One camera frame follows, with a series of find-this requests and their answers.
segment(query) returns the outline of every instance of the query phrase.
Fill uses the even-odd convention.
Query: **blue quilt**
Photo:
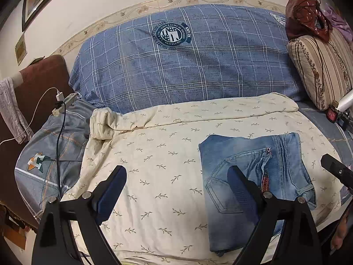
[[[284,15],[221,4],[175,8],[82,44],[69,84],[120,113],[159,104],[284,94],[307,97],[287,53]]]

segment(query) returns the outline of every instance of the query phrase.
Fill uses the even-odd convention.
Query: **circular logo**
[[[185,23],[164,22],[154,28],[154,39],[164,48],[174,48],[183,42],[190,43],[191,31]]]

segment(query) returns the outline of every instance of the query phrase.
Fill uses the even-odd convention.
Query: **striped cushion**
[[[353,88],[353,51],[333,28],[329,43],[302,36],[287,45],[305,90],[319,110],[326,110]]]

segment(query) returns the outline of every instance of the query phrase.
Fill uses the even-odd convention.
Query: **power strip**
[[[66,97],[65,99],[66,109],[73,104],[77,96],[78,96],[78,93],[73,93],[73,94],[69,94]],[[63,111],[64,111],[64,105],[62,105],[60,108],[55,108],[53,109],[53,116],[58,117],[60,113],[62,113]]]

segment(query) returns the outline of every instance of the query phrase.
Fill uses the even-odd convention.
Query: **charger plug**
[[[57,101],[57,102],[55,103],[55,109],[56,109],[56,110],[60,109],[60,108],[61,108],[61,105],[63,105],[63,104],[64,104],[63,101]]]
[[[57,101],[65,101],[64,94],[60,91],[58,91],[58,94],[56,95],[56,100]]]

